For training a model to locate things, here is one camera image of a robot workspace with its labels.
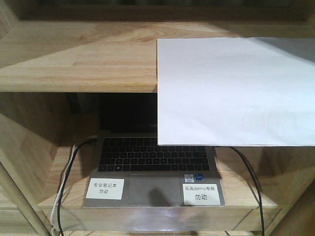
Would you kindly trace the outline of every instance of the laptop screen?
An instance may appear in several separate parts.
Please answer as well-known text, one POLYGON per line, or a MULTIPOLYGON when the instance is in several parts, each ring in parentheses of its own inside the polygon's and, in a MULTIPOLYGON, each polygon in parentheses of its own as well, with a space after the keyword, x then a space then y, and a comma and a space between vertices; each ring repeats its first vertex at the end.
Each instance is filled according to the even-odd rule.
POLYGON ((113 133, 157 133, 157 93, 99 94, 99 127, 113 133))

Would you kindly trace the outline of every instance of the white cable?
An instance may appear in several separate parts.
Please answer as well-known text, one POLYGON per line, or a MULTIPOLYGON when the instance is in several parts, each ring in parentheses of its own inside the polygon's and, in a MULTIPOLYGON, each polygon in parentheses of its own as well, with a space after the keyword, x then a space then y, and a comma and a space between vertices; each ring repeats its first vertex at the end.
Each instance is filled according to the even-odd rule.
MULTIPOLYGON (((87 139, 84 139, 84 140, 81 140, 80 142, 76 142, 76 143, 82 143, 83 141, 85 140, 89 140, 89 139, 96 139, 97 138, 97 135, 92 135, 92 136, 89 136, 87 139)), ((66 167, 64 168, 64 172, 63 172, 63 178, 62 178, 62 181, 61 181, 61 184, 60 184, 60 187, 58 189, 58 192, 57 192, 57 195, 56 195, 56 199, 55 199, 55 202, 54 202, 54 205, 53 205, 53 208, 52 208, 52 211, 51 211, 51 214, 50 214, 50 224, 53 226, 50 233, 52 234, 52 236, 56 236, 55 232, 56 232, 56 226, 55 226, 55 222, 54 222, 54 215, 55 215, 55 211, 56 211, 56 206, 57 206, 57 202, 59 201, 59 198, 60 198, 60 195, 61 195, 61 189, 63 188, 64 186, 64 181, 65 181, 65 173, 67 173, 67 170, 70 166, 70 163, 72 161, 72 159, 74 158, 73 154, 74 154, 74 150, 75 150, 75 147, 77 145, 74 144, 70 150, 70 157, 69 157, 69 160, 67 162, 67 165, 66 167)))

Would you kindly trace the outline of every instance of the laptop keyboard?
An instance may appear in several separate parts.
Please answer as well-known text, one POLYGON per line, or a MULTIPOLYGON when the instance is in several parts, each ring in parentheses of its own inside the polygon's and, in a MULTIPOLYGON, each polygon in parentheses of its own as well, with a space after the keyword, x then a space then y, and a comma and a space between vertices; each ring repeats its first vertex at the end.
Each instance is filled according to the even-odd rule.
POLYGON ((105 138, 100 172, 208 171, 205 146, 158 146, 157 138, 105 138))

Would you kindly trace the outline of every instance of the sticker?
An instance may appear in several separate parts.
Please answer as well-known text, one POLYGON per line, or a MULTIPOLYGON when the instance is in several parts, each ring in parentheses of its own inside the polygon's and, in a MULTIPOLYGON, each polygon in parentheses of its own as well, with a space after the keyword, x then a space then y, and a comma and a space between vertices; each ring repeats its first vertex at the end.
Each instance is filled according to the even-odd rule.
POLYGON ((203 180, 203 175, 202 174, 195 174, 196 180, 203 180))
POLYGON ((219 206, 216 184, 183 184, 184 204, 190 206, 219 206))
POLYGON ((121 200, 124 181, 120 178, 92 178, 86 198, 121 200))
POLYGON ((185 183, 195 183, 193 174, 184 174, 185 183))

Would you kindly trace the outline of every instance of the black cable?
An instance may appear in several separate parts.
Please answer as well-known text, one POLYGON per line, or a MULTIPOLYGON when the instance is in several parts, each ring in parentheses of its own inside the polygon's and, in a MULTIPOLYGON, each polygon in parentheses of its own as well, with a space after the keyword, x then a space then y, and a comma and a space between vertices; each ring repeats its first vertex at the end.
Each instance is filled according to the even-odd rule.
POLYGON ((259 199, 259 210, 260 210, 260 219, 261 219, 261 235, 265 236, 265 223, 264 223, 264 214, 262 211, 262 201, 261 201, 261 191, 260 191, 260 187, 259 187, 259 181, 258 178, 256 177, 256 174, 254 172, 254 170, 252 169, 252 166, 250 164, 250 162, 248 161, 248 159, 244 156, 244 154, 242 154, 238 149, 234 148, 234 147, 229 147, 230 149, 232 149, 233 151, 235 151, 243 160, 245 166, 247 167, 247 170, 249 171, 252 180, 254 181, 257 193, 258 193, 258 199, 259 199))
POLYGON ((73 152, 73 158, 70 162, 70 165, 68 167, 68 169, 66 170, 66 173, 65 173, 65 176, 64 176, 64 184, 62 185, 62 188, 61 188, 61 191, 60 191, 60 196, 59 196, 59 199, 58 199, 58 206, 57 206, 57 220, 58 220, 58 226, 59 226, 59 230, 60 230, 60 234, 62 236, 64 236, 63 234, 63 229, 61 227, 61 222, 60 222, 60 207, 61 207, 61 204, 62 204, 62 198, 63 198, 63 191, 64 191, 64 188, 65 188, 65 183, 67 182, 67 179, 69 177, 69 174, 70 174, 70 171, 71 171, 71 167, 72 167, 72 164, 73 164, 73 161, 74 161, 74 158, 75 156, 77 155, 77 152, 78 150, 80 149, 80 147, 82 147, 84 144, 88 144, 90 143, 91 140, 87 140, 83 143, 81 143, 73 152))

